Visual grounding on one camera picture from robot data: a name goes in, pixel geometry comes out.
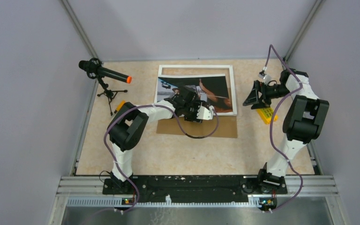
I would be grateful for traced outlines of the glossy photo print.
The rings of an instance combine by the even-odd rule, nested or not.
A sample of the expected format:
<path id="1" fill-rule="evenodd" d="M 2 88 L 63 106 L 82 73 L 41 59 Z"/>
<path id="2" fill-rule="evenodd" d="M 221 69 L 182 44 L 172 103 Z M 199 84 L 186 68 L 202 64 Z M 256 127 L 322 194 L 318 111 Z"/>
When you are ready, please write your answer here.
<path id="1" fill-rule="evenodd" d="M 159 75 L 155 102 L 173 97 L 182 86 L 194 89 L 201 100 L 214 106 L 218 115 L 236 115 L 231 85 L 227 83 L 225 74 Z"/>

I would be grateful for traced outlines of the white wooden picture frame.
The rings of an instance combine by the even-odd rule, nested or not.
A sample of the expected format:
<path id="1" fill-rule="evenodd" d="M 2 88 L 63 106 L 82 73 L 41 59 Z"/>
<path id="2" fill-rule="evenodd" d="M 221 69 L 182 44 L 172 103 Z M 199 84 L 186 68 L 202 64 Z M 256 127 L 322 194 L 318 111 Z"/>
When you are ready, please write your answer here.
<path id="1" fill-rule="evenodd" d="M 212 75 L 225 74 L 227 83 L 231 85 L 232 100 L 236 103 L 236 88 L 233 67 L 231 65 L 159 65 L 159 75 Z"/>

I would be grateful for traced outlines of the yellow screwdriver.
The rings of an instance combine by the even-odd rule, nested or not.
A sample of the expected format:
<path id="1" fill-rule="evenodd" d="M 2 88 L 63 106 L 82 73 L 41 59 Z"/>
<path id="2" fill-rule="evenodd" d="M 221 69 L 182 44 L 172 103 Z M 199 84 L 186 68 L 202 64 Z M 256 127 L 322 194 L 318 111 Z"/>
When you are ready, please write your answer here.
<path id="1" fill-rule="evenodd" d="M 122 101 L 117 105 L 117 107 L 115 108 L 114 113 L 118 113 L 119 110 L 123 107 L 123 105 L 124 105 L 125 103 L 126 103 L 126 101 L 125 101 L 125 100 L 122 100 Z"/>

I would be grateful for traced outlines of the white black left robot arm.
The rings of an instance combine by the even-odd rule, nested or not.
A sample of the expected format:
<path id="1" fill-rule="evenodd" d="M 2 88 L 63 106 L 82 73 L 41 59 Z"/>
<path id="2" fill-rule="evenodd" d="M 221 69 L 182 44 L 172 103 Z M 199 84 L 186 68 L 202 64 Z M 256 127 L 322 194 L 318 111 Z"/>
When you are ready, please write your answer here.
<path id="1" fill-rule="evenodd" d="M 214 116 L 213 106 L 200 99 L 194 89 L 178 88 L 170 97 L 151 105 L 136 106 L 125 102 L 109 124 L 107 131 L 112 144 L 114 166 L 111 172 L 114 188 L 121 194 L 130 191 L 133 174 L 133 148 L 139 143 L 148 123 L 182 116 L 184 120 L 201 123 Z"/>

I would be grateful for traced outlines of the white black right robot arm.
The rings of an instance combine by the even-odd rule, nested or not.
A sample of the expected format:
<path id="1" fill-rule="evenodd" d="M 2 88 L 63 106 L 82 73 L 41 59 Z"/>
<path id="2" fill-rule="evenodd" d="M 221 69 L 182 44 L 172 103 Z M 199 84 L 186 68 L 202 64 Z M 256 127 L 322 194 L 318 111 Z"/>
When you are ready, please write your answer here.
<path id="1" fill-rule="evenodd" d="M 281 72 L 279 81 L 270 84 L 272 79 L 265 71 L 259 73 L 262 81 L 255 80 L 244 106 L 252 110 L 269 108 L 274 98 L 290 94 L 292 104 L 285 116 L 282 131 L 284 138 L 275 155 L 258 173 L 256 187 L 262 193 L 285 185 L 288 162 L 311 140 L 319 137 L 329 102 L 320 99 L 309 84 L 307 73 L 294 69 Z"/>

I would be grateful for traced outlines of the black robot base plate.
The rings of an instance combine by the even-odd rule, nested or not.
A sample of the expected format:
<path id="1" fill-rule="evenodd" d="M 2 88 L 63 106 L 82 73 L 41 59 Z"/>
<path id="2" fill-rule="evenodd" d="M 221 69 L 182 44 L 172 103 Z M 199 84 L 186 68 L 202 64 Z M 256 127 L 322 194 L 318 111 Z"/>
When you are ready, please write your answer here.
<path id="1" fill-rule="evenodd" d="M 139 203 L 244 203 L 248 195 L 287 194 L 284 180 L 266 183 L 246 175 L 133 175 L 123 187 L 104 180 L 104 195 L 128 195 Z"/>

